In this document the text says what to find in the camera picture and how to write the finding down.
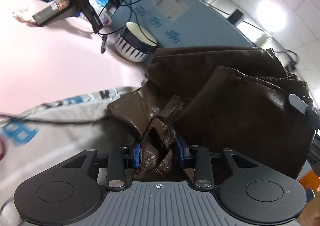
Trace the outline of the brown leather garment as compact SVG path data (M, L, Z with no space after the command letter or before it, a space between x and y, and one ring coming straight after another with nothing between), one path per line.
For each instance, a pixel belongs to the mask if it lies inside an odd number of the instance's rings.
M307 82L272 50L166 48L156 50L147 82L109 104L107 116L140 142L134 179L180 179L172 150L178 136L216 153L236 150L295 179L315 130L291 106L291 94L312 103Z

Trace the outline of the orange box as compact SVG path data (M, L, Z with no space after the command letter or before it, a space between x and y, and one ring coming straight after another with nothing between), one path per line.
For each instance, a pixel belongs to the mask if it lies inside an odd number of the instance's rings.
M298 179L299 183L304 187L307 193L314 194L311 201L308 201L306 208L303 211L305 217L319 216L319 176L312 170L306 172Z

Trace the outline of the printed beige bed sheet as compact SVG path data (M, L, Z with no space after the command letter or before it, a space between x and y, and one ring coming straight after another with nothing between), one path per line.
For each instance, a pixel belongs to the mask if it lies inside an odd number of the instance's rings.
M19 225L13 204L16 188L26 179L86 149L106 153L117 145L131 145L133 137L106 119L108 104L134 91L122 87L43 103L23 116L49 120L92 120L86 125L1 123L1 225Z

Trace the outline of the blue white ceramic bowl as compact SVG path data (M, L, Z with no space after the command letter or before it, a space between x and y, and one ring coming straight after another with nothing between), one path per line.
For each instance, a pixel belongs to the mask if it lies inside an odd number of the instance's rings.
M114 42L118 54L130 62L143 62L158 45L156 39L137 23L127 22Z

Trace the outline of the light blue flat box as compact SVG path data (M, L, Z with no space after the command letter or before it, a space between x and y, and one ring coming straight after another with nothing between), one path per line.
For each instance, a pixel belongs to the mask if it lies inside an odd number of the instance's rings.
M165 48L254 45L202 0L125 0L111 19L114 30L128 21L138 23Z

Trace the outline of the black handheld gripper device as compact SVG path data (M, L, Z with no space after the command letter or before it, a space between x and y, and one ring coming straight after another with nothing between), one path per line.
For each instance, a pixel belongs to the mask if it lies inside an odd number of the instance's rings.
M35 13L33 20L38 26L43 27L55 21L75 17L80 13L91 23L95 34L103 28L103 23L89 0L55 0L48 7Z

